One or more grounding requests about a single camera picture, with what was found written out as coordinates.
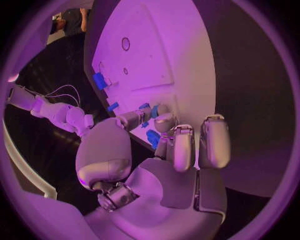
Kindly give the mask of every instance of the round hole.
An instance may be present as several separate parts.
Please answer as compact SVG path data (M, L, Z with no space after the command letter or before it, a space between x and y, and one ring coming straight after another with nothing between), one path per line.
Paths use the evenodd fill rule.
M130 42L129 39L127 37L123 37L122 39L122 48L124 51L128 51L130 47Z

